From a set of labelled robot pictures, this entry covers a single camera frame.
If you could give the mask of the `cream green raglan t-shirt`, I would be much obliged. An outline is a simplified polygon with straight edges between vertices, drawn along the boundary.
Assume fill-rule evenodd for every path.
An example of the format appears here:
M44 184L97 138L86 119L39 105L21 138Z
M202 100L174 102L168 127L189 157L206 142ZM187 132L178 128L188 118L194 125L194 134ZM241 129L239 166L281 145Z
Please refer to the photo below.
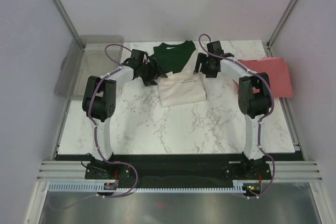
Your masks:
M197 50L193 41L181 44L161 43L153 48L155 59L166 77L158 78L158 92L164 108L203 102L206 92L202 79L194 73Z

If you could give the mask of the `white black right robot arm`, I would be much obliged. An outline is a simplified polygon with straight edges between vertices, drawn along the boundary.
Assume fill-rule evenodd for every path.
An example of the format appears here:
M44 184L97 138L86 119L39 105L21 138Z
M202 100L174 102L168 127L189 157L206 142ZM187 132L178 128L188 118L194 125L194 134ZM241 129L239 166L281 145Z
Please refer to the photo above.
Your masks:
M194 73L201 72L207 78L216 78L219 72L228 74L238 84L238 106L245 117L246 140L243 150L248 160L241 164L240 172L248 179L259 173L255 162L262 159L263 120L274 110L274 97L265 72L257 73L244 66L230 52L225 53L220 41L210 41L199 53Z

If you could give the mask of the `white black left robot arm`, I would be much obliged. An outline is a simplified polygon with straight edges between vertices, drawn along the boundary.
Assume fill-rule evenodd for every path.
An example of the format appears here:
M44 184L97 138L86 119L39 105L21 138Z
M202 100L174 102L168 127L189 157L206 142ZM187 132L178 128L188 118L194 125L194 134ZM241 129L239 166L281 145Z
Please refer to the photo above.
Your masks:
M155 86L159 77L167 78L167 75L158 61L150 59L145 51L133 49L130 58L112 72L88 78L82 109L92 126L92 156L102 161L97 173L103 178L111 178L115 173L115 165L110 162L113 156L110 121L116 109L117 90L136 78L141 78L146 87Z

